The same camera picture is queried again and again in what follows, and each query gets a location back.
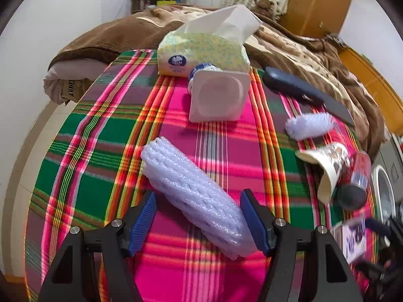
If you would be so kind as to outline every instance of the tissue package logo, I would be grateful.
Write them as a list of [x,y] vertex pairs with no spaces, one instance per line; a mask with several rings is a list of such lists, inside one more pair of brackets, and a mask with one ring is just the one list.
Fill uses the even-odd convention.
[[168,63],[172,66],[184,66],[186,65],[186,58],[183,55],[174,55],[169,58]]

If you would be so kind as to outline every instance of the washing machine door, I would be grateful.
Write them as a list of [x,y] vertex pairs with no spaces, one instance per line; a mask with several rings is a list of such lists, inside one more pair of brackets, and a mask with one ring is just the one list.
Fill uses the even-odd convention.
[[381,165],[377,165],[372,171],[372,182],[379,209],[378,218],[382,223],[386,223],[390,216],[396,216],[396,207],[392,185],[390,184],[388,174]]

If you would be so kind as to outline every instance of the tiled floor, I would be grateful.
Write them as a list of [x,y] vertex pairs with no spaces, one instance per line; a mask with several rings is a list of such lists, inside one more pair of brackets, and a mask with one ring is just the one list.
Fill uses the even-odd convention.
[[49,149],[54,137],[62,127],[68,115],[76,106],[70,102],[67,106],[56,108],[44,129],[39,135],[28,157],[15,198],[13,219],[11,225],[11,260],[15,276],[24,276],[24,233],[31,194],[42,164],[42,160]]

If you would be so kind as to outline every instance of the red can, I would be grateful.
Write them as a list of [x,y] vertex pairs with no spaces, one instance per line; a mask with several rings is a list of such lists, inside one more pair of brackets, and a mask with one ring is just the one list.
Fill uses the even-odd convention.
[[341,176],[337,199],[343,209],[354,211],[367,201],[367,187],[371,178],[371,159],[364,151],[350,158],[350,167]]

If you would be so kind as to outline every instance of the tablecloth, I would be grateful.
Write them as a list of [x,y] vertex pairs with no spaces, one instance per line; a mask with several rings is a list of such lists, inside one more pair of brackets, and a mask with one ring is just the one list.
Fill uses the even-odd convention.
[[[342,122],[327,135],[296,142],[285,122],[318,112],[270,91],[262,72],[250,71],[251,87],[237,122],[190,123],[191,96],[185,78],[158,75],[155,50],[121,54],[94,82],[69,115],[43,160],[33,189],[25,235],[26,281],[36,301],[58,247],[71,226],[100,228],[122,217],[150,184],[142,175],[142,147],[169,139],[237,202],[250,188],[277,217],[313,229],[352,216],[375,216],[368,188],[366,205],[354,214],[316,198],[321,172],[295,150],[330,142],[350,154],[359,147]],[[158,210],[141,252],[128,262],[144,301],[255,301],[269,259],[261,252],[232,261],[157,194]],[[367,233],[367,258],[375,261],[375,236]],[[108,301],[103,266],[102,301]]]

